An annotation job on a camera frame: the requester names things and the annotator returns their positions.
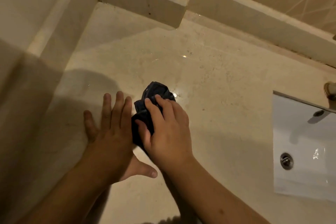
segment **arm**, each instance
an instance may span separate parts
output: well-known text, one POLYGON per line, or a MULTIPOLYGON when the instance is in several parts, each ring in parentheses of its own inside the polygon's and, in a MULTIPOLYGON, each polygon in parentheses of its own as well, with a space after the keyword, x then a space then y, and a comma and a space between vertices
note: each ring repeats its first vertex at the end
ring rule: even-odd
POLYGON ((109 185, 133 175, 155 178, 157 171, 133 154, 132 100, 118 92, 111 109, 105 94, 98 130, 89 111, 84 112, 88 146, 79 163, 67 172, 52 191, 17 224, 81 223, 98 196, 109 185))
POLYGON ((204 224, 267 224, 258 213, 217 182, 194 158, 189 119, 179 104, 156 96, 163 108, 145 101, 153 124, 151 137, 144 123, 137 121, 146 151, 167 173, 181 196, 204 224))

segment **right hand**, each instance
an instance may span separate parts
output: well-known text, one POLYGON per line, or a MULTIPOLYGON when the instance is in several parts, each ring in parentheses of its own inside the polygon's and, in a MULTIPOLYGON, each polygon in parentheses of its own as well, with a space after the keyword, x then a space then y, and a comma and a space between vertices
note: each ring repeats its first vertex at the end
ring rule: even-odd
POLYGON ((169 173, 194 158, 189 118, 178 103, 164 100, 159 95, 155 99, 163 109, 162 114, 150 99, 145 99, 154 125, 153 136, 151 137, 145 123, 140 120, 135 122, 139 126, 139 134, 149 157, 161 170, 169 173))

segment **hand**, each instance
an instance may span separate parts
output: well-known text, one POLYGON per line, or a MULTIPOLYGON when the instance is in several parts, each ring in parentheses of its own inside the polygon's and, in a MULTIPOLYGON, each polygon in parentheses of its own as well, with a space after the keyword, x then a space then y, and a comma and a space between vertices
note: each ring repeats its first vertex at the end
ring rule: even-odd
POLYGON ((133 154, 132 99, 119 91, 111 110, 111 95, 105 94, 101 111, 101 129, 95 125, 90 111, 84 111, 84 125, 88 146, 79 166, 108 186, 133 175, 157 177, 157 171, 140 162, 133 154))
POLYGON ((182 107, 171 100, 164 100, 159 95, 155 96, 159 108, 150 99, 145 99, 145 105, 150 112, 154 125, 154 134, 151 137, 145 123, 136 120, 143 145, 160 169, 169 174, 174 168, 194 158, 191 150, 191 136, 189 118, 182 107))

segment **sink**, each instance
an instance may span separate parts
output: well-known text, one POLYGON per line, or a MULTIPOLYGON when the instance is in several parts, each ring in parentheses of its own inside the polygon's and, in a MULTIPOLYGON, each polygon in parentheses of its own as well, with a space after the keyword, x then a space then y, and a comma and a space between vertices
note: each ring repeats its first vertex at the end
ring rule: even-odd
POLYGON ((336 113, 273 95, 274 191, 336 202, 336 113))

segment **dark cloth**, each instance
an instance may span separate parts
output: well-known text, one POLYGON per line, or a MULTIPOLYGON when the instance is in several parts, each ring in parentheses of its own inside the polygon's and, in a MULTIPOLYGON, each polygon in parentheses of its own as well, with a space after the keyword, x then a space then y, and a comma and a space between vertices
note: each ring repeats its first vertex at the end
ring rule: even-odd
POLYGON ((149 98, 151 100, 151 102, 154 105, 156 105, 162 113, 162 108, 156 102, 155 95, 160 95, 163 99, 170 99, 170 100, 175 101, 174 95, 173 95, 173 93, 171 93, 169 91, 168 87, 159 83, 159 82, 151 82, 147 86, 145 91, 143 92, 141 99, 138 100, 138 101, 135 101, 134 105, 135 105, 135 109, 136 109, 136 114, 132 117, 133 143, 135 145, 139 146, 141 149, 143 149, 146 154, 147 154, 147 152, 146 152, 146 150, 144 148, 144 145, 141 141, 140 135, 138 133, 138 125, 135 123, 135 120, 143 121, 146 124, 150 134, 151 135, 154 134, 154 127, 153 127, 152 118, 151 118, 151 115, 150 115, 149 111, 146 109, 145 99, 149 98))

